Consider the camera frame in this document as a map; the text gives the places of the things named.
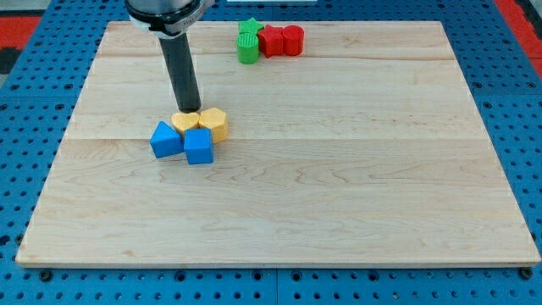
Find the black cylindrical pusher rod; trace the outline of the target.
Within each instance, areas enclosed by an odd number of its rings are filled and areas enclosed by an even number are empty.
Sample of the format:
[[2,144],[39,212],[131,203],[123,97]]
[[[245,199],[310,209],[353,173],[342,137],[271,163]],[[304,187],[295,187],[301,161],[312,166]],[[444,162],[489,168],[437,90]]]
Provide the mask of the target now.
[[179,111],[198,111],[202,103],[187,35],[160,39],[159,42]]

